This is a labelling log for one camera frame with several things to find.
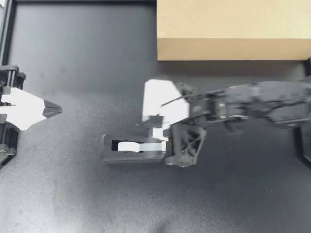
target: tan cardboard box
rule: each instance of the tan cardboard box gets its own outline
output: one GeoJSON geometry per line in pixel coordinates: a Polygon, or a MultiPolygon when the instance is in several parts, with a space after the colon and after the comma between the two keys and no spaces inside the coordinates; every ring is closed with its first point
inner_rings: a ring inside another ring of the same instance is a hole
{"type": "Polygon", "coordinates": [[[157,0],[158,60],[306,60],[311,0],[157,0]]]}

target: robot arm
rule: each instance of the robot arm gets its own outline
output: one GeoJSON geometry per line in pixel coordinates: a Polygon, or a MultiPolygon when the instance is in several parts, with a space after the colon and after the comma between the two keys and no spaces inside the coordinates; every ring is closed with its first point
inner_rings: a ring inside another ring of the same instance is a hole
{"type": "Polygon", "coordinates": [[[266,81],[196,93],[182,83],[175,86],[171,81],[149,80],[145,84],[142,119],[152,127],[152,139],[158,141],[114,140],[118,143],[111,153],[106,135],[102,138],[104,160],[131,161],[139,155],[139,161],[165,159],[168,165],[191,166],[197,162],[210,124],[220,122],[230,132],[236,132],[238,126],[253,117],[265,118],[278,127],[299,127],[309,121],[310,103],[311,85],[304,82],[266,81]],[[168,94],[160,96],[158,90],[168,94]],[[142,147],[143,143],[150,148],[142,147]],[[153,143],[165,146],[155,150],[153,143]]]}

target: gray tabletop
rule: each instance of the gray tabletop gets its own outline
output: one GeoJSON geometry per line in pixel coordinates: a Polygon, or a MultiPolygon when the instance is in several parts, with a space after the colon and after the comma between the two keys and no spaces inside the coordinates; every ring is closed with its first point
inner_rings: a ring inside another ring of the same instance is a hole
{"type": "Polygon", "coordinates": [[[146,135],[144,82],[201,91],[298,80],[302,62],[157,62],[156,6],[17,7],[10,63],[24,89],[63,114],[20,136],[0,171],[1,233],[310,232],[311,173],[291,130],[250,120],[244,134],[208,130],[199,163],[107,166],[104,133],[146,135]]]}

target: white plastic part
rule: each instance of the white plastic part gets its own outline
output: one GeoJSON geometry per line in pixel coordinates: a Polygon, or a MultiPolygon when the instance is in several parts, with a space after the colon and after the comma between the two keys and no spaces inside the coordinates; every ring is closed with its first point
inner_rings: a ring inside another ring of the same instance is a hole
{"type": "Polygon", "coordinates": [[[144,152],[144,151],[165,151],[165,142],[159,143],[137,143],[119,142],[118,151],[144,152]]]}
{"type": "Polygon", "coordinates": [[[151,79],[145,83],[142,121],[147,121],[150,116],[163,117],[162,128],[153,128],[153,138],[167,141],[163,131],[170,125],[178,123],[189,117],[189,104],[181,97],[180,92],[172,81],[151,79]]]}
{"type": "Polygon", "coordinates": [[[11,87],[10,94],[2,95],[1,101],[12,106],[0,107],[0,114],[7,114],[6,121],[20,130],[26,130],[31,125],[45,120],[43,111],[44,100],[23,90],[11,87]]]}

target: black work surface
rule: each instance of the black work surface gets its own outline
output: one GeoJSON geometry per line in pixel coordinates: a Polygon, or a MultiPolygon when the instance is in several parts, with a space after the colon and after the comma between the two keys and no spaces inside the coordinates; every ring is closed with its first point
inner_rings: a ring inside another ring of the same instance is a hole
{"type": "Polygon", "coordinates": [[[104,133],[145,135],[144,82],[200,91],[298,80],[302,62],[157,62],[156,5],[17,6],[10,63],[63,114],[21,134],[0,171],[1,233],[311,232],[311,171],[291,130],[212,127],[199,163],[107,166],[104,133]]]}

